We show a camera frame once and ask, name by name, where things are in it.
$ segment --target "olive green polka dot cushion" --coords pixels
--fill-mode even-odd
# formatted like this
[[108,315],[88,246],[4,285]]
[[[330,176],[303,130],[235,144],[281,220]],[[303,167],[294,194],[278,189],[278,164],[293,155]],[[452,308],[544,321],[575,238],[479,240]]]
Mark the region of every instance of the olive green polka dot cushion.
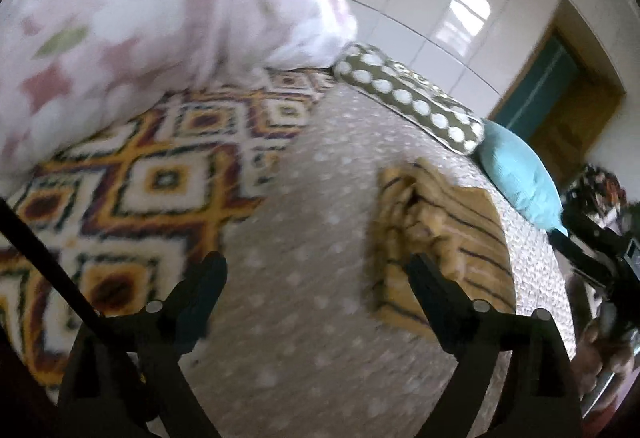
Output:
[[459,155],[484,138],[482,119],[379,48],[353,43],[334,66],[335,77],[396,111]]

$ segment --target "folded towel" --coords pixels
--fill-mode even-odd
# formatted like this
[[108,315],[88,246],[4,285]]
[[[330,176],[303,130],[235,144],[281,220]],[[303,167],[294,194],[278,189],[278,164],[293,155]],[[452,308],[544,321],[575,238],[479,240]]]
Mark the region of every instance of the folded towel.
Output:
[[515,312],[509,251],[488,192],[452,186],[424,158],[404,168],[384,169],[380,187],[374,224],[379,319],[433,338],[402,271],[415,253],[427,254],[471,299]]

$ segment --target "light blue pillow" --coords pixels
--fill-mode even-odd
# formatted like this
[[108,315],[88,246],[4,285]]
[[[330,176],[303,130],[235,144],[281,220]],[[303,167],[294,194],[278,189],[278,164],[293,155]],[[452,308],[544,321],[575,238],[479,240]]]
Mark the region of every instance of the light blue pillow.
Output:
[[507,128],[484,121],[478,157],[495,187],[536,227],[566,233],[560,195],[544,164],[525,141]]

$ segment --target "black pole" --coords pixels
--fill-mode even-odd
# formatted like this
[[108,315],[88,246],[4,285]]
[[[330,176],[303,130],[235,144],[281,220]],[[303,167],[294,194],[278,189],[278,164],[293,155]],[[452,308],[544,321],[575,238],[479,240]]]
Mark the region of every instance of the black pole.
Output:
[[0,197],[0,232],[40,273],[58,290],[60,295],[78,314],[84,324],[105,344],[117,344],[118,340],[97,312],[66,275],[47,247],[16,213]]

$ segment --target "hand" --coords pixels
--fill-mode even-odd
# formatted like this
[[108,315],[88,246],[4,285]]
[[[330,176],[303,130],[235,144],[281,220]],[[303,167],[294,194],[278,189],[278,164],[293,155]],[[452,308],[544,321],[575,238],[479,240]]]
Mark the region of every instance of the hand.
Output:
[[610,342],[598,339],[598,320],[592,320],[578,342],[571,369],[578,386],[580,399],[596,386],[601,371],[611,371],[615,376],[593,407],[601,411],[615,400],[622,384],[634,369],[634,354],[629,342]]

